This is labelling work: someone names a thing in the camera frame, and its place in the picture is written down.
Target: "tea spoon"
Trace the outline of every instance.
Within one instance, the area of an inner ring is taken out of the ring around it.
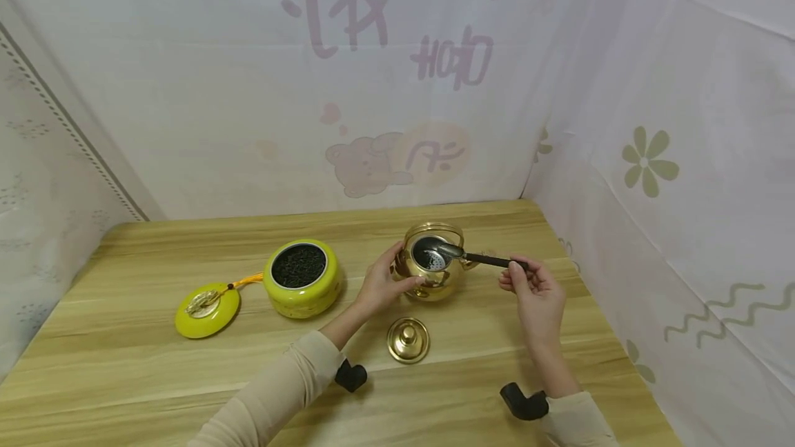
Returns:
[[[512,259],[503,259],[500,257],[491,257],[491,255],[483,255],[483,254],[470,254],[465,252],[464,249],[458,247],[457,245],[448,244],[447,242],[440,242],[435,247],[436,253],[441,254],[443,257],[451,257],[454,259],[466,259],[467,261],[472,261],[475,263],[481,264],[490,264],[492,266],[501,266],[501,268],[508,268],[508,263],[511,263]],[[525,271],[530,270],[530,266],[527,265],[524,261],[515,261],[522,266],[522,269]]]

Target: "woman's right hand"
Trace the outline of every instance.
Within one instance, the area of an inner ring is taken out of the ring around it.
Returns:
[[[511,258],[524,261],[529,270],[524,271],[522,266],[512,262],[508,269],[502,271],[498,281],[501,289],[516,294],[519,321],[522,322],[529,351],[558,351],[566,292],[543,264],[522,255],[512,255]]]

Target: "wavy line print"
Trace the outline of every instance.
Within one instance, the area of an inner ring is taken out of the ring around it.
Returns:
[[[665,337],[665,341],[668,342],[668,333],[671,331],[677,333],[687,333],[687,326],[690,324],[691,319],[695,319],[698,321],[708,321],[709,320],[709,307],[710,306],[720,306],[720,307],[734,307],[734,304],[737,303],[737,290],[744,288],[746,290],[764,290],[765,286],[762,284],[734,284],[729,287],[729,300],[726,302],[721,301],[706,301],[704,305],[704,315],[696,315],[696,313],[690,313],[689,315],[685,315],[685,320],[682,321],[682,327],[676,328],[674,326],[666,326],[663,330],[663,337]]]
[[[793,304],[793,292],[795,291],[795,283],[789,284],[784,289],[784,300],[781,301],[781,304],[768,304],[767,302],[751,302],[748,306],[748,317],[744,320],[736,319],[733,317],[727,317],[720,322],[720,332],[713,333],[707,331],[700,331],[696,333],[696,347],[701,348],[701,338],[702,337],[712,337],[715,339],[724,339],[726,338],[726,325],[727,323],[733,323],[734,325],[739,326],[753,326],[756,322],[756,311],[759,309],[769,309],[773,311],[786,311],[789,307]]]

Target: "forearm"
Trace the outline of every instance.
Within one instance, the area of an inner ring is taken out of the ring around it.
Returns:
[[[560,399],[582,391],[563,357],[560,344],[529,344],[528,349],[548,397]]]
[[[323,393],[343,360],[328,337],[310,332],[226,402],[188,446],[267,445],[298,411]]]
[[[618,446],[605,416],[591,395],[582,391],[559,344],[528,347],[549,402],[549,412],[544,416],[542,426],[554,445]]]
[[[328,325],[320,328],[320,332],[330,339],[336,348],[341,350],[351,337],[359,331],[359,328],[370,319],[370,316],[369,310],[354,302],[347,306],[346,310],[341,312],[339,316],[331,320]]]

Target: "hand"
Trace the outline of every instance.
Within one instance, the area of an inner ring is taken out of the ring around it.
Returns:
[[[498,283],[501,289],[513,292],[518,299],[519,321],[530,353],[560,348],[560,323],[566,305],[566,292],[541,263],[519,255],[514,260],[524,261],[529,270],[511,263],[502,271]]]
[[[401,281],[393,281],[389,266],[403,248],[403,242],[397,242],[375,260],[364,276],[364,283],[356,296],[354,305],[365,311],[368,317],[391,306],[398,297],[415,286],[422,285],[424,279],[419,276]]]

